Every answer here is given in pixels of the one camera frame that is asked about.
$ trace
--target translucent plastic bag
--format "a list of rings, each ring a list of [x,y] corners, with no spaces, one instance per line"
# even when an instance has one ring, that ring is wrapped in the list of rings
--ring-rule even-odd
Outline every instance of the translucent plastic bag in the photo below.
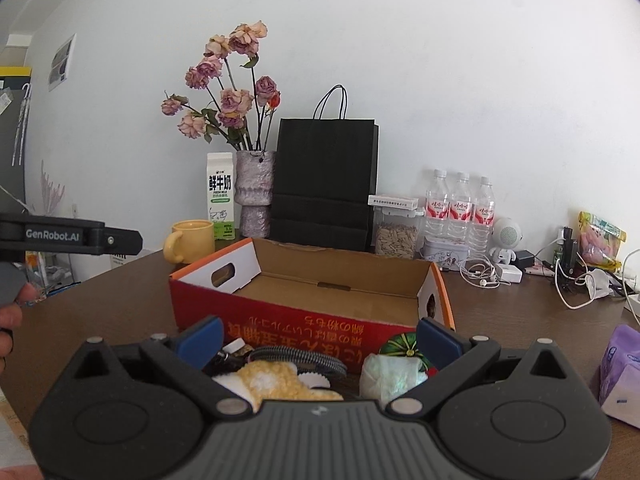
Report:
[[[590,265],[606,270],[616,270],[620,262],[616,260],[620,242],[626,242],[626,233],[596,215],[581,211],[580,256]]]
[[[422,361],[417,357],[391,357],[370,354],[364,359],[360,375],[360,396],[376,399],[384,408],[395,398],[427,380],[420,371]]]

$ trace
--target red and white label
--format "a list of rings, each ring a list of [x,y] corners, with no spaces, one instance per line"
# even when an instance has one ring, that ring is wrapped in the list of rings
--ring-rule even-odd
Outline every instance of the red and white label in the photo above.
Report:
[[[431,200],[427,202],[427,216],[445,219],[448,215],[449,202],[445,202],[444,200]]]
[[[473,204],[471,202],[460,202],[459,200],[455,200],[449,205],[449,218],[452,220],[470,222],[472,209]]]
[[[494,208],[493,207],[476,207],[474,211],[474,224],[493,225],[494,224]]]

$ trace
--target bouquet of dried roses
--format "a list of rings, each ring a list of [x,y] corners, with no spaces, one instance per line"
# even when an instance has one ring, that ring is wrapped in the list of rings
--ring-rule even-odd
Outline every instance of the bouquet of dried roses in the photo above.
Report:
[[[213,36],[205,47],[204,57],[195,66],[191,67],[184,77],[187,86],[197,90],[206,90],[211,101],[205,108],[196,110],[192,107],[188,98],[173,94],[167,95],[162,102],[162,113],[174,116],[178,111],[187,108],[186,115],[182,118],[178,129],[187,137],[197,139],[204,137],[211,142],[212,136],[222,135],[226,142],[236,150],[264,150],[269,132],[271,120],[276,108],[280,104],[280,92],[273,79],[262,76],[255,79],[255,66],[258,63],[258,40],[267,37],[267,27],[263,22],[253,25],[242,23],[236,27],[228,38],[225,36]],[[228,56],[232,52],[248,56],[248,61],[241,67],[251,70],[254,83],[253,94],[248,90],[238,89],[231,73]],[[226,66],[226,75],[231,83],[231,88],[225,88],[222,82],[223,63]],[[212,79],[217,79],[220,85],[220,97],[217,100],[209,89]],[[257,135],[255,144],[251,140],[246,116],[255,104],[257,115]],[[262,126],[268,119],[266,136],[262,142]]]

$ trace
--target milk carton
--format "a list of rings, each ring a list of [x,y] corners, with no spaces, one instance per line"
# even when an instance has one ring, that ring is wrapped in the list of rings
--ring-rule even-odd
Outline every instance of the milk carton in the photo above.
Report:
[[[236,230],[232,153],[207,153],[207,208],[216,240],[233,240]]]

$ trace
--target yellow mug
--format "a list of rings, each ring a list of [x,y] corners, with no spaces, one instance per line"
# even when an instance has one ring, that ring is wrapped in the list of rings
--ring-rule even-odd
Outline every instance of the yellow mug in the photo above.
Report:
[[[171,226],[162,253],[171,264],[192,264],[216,250],[213,222],[185,220]]]

